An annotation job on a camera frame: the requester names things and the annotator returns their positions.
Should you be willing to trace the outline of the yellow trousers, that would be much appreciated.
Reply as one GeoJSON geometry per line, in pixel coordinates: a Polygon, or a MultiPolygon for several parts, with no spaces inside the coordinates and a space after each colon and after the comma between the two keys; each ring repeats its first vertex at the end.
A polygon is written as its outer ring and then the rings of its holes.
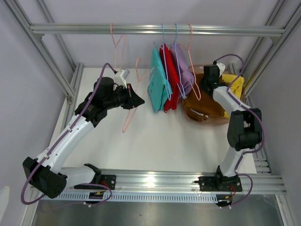
{"type": "MultiPolygon", "coordinates": [[[[227,85],[231,84],[236,78],[237,76],[233,74],[222,74],[222,80],[227,85]]],[[[242,76],[238,76],[237,80],[235,80],[230,86],[232,93],[239,99],[241,98],[242,95],[244,82],[245,82],[244,78],[242,76]]]]}

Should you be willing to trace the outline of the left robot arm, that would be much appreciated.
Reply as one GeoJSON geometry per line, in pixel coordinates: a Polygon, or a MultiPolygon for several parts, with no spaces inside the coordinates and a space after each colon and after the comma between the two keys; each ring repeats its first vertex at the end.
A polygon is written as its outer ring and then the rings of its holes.
{"type": "Polygon", "coordinates": [[[144,103],[131,84],[117,85],[109,77],[98,79],[94,83],[94,90],[75,110],[59,138],[38,157],[27,157],[24,160],[23,168],[29,184],[51,199],[59,196],[67,187],[98,188],[102,179],[99,168],[86,163],[82,167],[63,170],[65,161],[80,141],[107,116],[110,109],[122,107],[130,110],[144,103]]]}

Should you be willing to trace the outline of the blue hanger of red trousers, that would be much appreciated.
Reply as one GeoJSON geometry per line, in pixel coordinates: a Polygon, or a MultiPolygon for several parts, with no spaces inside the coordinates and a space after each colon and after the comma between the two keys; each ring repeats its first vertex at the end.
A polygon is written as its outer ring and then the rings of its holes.
{"type": "Polygon", "coordinates": [[[177,66],[177,71],[178,71],[178,77],[179,77],[179,81],[180,81],[180,84],[178,85],[178,88],[179,88],[182,99],[186,99],[184,86],[182,84],[181,71],[180,71],[179,59],[178,59],[178,54],[177,54],[178,24],[175,24],[175,28],[176,28],[176,33],[175,33],[174,42],[171,43],[168,46],[173,47],[173,49],[174,49],[174,54],[175,54],[175,59],[176,59],[176,66],[177,66]]]}

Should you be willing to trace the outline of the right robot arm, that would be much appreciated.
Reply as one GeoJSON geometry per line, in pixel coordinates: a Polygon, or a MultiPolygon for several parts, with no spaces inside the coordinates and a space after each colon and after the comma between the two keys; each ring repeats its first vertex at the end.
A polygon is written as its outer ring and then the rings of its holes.
{"type": "Polygon", "coordinates": [[[217,167],[210,183],[219,190],[226,190],[238,183],[238,168],[245,155],[263,141],[261,111],[251,108],[237,98],[230,85],[220,81],[223,64],[214,63],[203,67],[204,76],[199,87],[229,114],[227,141],[230,145],[226,157],[217,167]]]}

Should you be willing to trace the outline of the teal trousers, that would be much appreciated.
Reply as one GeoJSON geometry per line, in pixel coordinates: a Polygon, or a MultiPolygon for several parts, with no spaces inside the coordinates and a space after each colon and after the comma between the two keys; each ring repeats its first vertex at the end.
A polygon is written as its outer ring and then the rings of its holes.
{"type": "Polygon", "coordinates": [[[154,113],[162,111],[165,102],[169,100],[172,95],[171,85],[166,78],[165,69],[157,48],[153,48],[152,50],[151,73],[147,92],[154,113]]]}

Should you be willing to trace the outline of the blue hanger of teal trousers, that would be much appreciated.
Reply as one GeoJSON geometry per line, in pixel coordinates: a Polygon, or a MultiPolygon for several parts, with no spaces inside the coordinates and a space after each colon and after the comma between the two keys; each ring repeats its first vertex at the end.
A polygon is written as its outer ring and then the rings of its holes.
{"type": "Polygon", "coordinates": [[[165,27],[163,25],[163,23],[161,24],[161,27],[162,27],[162,45],[160,46],[157,42],[153,42],[153,45],[154,47],[156,48],[160,48],[162,49],[162,52],[163,52],[163,59],[164,59],[164,62],[163,62],[163,66],[164,66],[164,69],[165,69],[165,74],[166,74],[166,92],[167,92],[167,96],[168,96],[168,100],[171,100],[171,95],[172,95],[172,89],[170,87],[170,83],[169,83],[169,77],[168,77],[168,70],[167,70],[167,64],[166,64],[166,55],[165,55],[165,27]]]}

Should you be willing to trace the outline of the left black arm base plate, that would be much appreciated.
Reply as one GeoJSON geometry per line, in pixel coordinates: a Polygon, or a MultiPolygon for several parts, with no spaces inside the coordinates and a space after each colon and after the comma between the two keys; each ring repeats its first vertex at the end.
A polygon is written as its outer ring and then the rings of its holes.
{"type": "Polygon", "coordinates": [[[108,188],[110,188],[111,190],[115,189],[115,185],[116,185],[116,179],[117,176],[116,175],[96,175],[92,181],[92,184],[99,184],[99,185],[104,185],[108,188]]]}

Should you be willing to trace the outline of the pink hanger of yellow trousers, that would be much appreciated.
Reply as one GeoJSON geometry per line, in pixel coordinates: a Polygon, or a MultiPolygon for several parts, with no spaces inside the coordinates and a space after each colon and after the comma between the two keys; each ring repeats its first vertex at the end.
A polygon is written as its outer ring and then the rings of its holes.
{"type": "Polygon", "coordinates": [[[110,23],[111,38],[114,45],[114,69],[121,69],[124,61],[125,45],[126,45],[126,35],[120,35],[119,39],[116,41],[113,34],[113,23],[110,23]],[[118,45],[123,41],[122,52],[120,58],[120,65],[118,67],[118,45]]]}

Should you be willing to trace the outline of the brown trousers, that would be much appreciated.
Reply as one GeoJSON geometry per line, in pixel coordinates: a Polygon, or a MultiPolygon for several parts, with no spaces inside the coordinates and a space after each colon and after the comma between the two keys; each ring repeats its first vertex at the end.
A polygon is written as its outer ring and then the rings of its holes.
{"type": "Polygon", "coordinates": [[[198,101],[193,91],[186,99],[182,99],[181,104],[184,114],[192,121],[207,126],[220,126],[229,123],[229,117],[220,104],[201,91],[201,100],[198,101]]]}

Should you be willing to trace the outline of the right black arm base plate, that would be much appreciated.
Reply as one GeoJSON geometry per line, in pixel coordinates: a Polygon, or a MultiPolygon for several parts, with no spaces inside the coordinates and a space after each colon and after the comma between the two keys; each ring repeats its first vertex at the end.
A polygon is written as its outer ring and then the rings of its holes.
{"type": "Polygon", "coordinates": [[[241,180],[238,176],[200,176],[194,181],[202,192],[242,192],[241,180]]]}

